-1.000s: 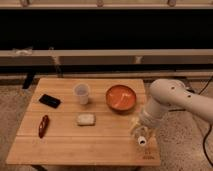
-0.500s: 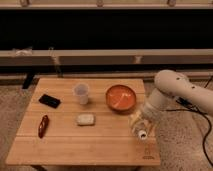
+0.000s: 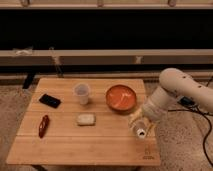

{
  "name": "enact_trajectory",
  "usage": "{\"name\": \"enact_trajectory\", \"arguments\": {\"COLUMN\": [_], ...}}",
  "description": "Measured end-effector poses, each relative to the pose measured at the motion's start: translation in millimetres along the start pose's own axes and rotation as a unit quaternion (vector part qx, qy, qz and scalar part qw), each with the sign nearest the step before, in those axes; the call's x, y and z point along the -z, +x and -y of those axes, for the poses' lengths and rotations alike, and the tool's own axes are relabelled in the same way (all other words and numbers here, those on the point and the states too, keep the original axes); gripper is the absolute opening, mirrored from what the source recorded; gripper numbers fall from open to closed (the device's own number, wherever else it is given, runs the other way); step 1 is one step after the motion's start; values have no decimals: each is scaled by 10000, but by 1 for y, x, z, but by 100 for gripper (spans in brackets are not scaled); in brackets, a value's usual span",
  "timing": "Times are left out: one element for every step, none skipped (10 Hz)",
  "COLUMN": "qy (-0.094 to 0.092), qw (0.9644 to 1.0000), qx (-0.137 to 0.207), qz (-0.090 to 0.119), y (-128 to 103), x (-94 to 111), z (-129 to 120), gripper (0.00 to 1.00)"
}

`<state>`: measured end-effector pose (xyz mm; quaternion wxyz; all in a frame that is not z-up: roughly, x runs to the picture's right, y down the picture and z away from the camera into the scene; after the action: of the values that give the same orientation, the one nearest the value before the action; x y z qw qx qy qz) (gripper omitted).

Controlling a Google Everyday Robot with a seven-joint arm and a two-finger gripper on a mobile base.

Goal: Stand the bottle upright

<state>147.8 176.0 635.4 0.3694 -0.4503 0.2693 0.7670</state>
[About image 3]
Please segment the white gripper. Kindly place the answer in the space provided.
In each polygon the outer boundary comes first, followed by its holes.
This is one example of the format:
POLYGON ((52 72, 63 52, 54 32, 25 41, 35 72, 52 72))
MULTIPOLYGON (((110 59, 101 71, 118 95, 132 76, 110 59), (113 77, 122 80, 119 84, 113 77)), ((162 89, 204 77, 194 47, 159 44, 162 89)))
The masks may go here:
POLYGON ((131 130, 142 129, 148 131, 153 126, 153 123, 143 114, 141 109, 136 110, 129 116, 129 127, 131 130))

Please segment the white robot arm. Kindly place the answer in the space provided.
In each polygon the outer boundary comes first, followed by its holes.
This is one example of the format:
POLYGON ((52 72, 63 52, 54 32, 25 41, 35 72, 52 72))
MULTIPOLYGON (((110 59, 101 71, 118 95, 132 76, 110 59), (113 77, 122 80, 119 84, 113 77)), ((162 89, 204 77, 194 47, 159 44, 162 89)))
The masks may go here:
POLYGON ((157 89, 130 116, 130 128, 144 117, 152 122, 159 121, 169 106, 181 97, 188 97, 208 112, 213 112, 213 89, 196 82, 179 69, 167 68, 159 75, 157 89))

